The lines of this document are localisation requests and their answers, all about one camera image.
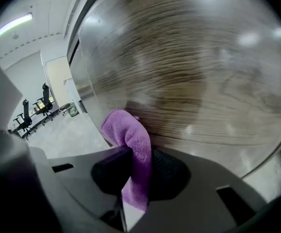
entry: chair armrest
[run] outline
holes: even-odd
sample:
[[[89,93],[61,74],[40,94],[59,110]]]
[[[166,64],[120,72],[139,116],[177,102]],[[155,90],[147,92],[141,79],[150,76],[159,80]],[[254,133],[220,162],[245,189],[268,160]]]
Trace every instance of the chair armrest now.
[[[20,122],[19,122],[19,120],[18,120],[18,117],[15,118],[13,121],[16,121],[16,122],[18,122],[18,124],[20,124]]]
[[[24,120],[24,118],[23,118],[23,114],[24,114],[24,113],[21,113],[21,114],[17,115],[17,117],[19,117],[19,116],[20,116],[20,117]]]
[[[33,104],[35,104],[35,105],[38,107],[38,109],[41,110],[41,108],[40,108],[38,102],[37,102],[37,103],[33,103]]]

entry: ceiling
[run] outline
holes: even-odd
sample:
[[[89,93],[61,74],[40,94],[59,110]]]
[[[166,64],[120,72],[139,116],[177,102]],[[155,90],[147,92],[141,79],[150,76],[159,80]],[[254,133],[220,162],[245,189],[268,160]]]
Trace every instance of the ceiling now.
[[[38,50],[52,39],[63,39],[79,0],[14,0],[0,16],[0,28],[32,13],[33,19],[0,36],[0,62],[23,48]]]

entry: black slot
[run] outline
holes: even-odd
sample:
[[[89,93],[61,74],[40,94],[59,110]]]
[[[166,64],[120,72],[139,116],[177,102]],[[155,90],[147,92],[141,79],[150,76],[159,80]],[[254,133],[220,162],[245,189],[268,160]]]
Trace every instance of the black slot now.
[[[80,43],[80,41],[78,40],[77,43],[76,43],[76,46],[74,47],[74,50],[72,51],[72,54],[71,54],[71,57],[70,57],[70,61],[69,61],[69,65],[71,64],[71,62],[73,60],[73,56],[76,53],[76,50],[77,50],[77,48],[79,46],[79,43]]]
[[[255,215],[255,212],[231,187],[217,189],[217,193],[226,205],[237,225],[245,223]]]
[[[59,166],[52,166],[54,173],[65,171],[67,169],[73,168],[73,165],[70,163],[62,164]]]

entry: white wall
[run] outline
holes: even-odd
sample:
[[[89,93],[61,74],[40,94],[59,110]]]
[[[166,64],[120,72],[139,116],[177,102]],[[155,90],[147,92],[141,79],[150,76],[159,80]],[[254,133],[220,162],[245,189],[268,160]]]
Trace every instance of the white wall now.
[[[67,47],[67,41],[64,39],[58,39],[42,45],[40,48],[42,64],[46,65],[48,61],[66,56]]]
[[[3,70],[6,70],[10,66],[14,65],[18,61],[29,55],[40,51],[42,52],[42,49],[47,50],[51,47],[53,47],[52,49],[54,49],[54,51],[55,49],[64,49],[64,44],[61,44],[62,42],[64,42],[64,39],[62,38],[61,34],[33,41],[30,44],[27,44],[23,47],[18,48],[12,53],[9,53],[7,56],[4,56],[4,58],[0,60],[0,67]]]
[[[15,87],[23,94],[9,122],[9,126],[13,124],[17,125],[17,122],[13,122],[13,119],[16,118],[16,115],[24,112],[23,100],[27,99],[29,101],[29,109],[32,109],[33,103],[43,97],[42,85],[46,82],[46,78],[41,64],[40,53],[34,53],[20,60],[4,72]]]

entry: gray floor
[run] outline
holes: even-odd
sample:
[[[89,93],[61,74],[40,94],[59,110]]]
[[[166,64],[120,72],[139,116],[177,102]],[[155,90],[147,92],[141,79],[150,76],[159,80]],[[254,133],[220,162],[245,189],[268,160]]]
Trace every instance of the gray floor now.
[[[87,113],[71,117],[68,113],[39,125],[27,144],[42,149],[48,159],[94,153],[109,149]]]

